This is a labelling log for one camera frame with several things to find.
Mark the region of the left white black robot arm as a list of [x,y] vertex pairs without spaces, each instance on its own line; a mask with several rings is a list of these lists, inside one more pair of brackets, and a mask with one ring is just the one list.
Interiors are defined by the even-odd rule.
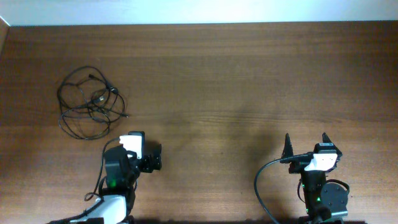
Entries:
[[106,176],[100,179],[96,192],[87,193],[96,197],[95,203],[79,215],[49,223],[133,223],[130,212],[136,199],[136,182],[141,173],[161,170],[161,152],[161,144],[142,158],[122,145],[108,149],[104,152]]

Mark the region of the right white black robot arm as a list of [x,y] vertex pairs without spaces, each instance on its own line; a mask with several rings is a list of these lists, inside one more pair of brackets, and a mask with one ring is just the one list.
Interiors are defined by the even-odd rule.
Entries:
[[343,217],[348,214],[349,185],[326,178],[336,169],[342,155],[326,133],[312,152],[295,155],[290,136],[285,135],[281,163],[289,165],[290,174],[301,176],[298,189],[303,190],[301,200],[307,213],[298,219],[299,223],[343,223]]

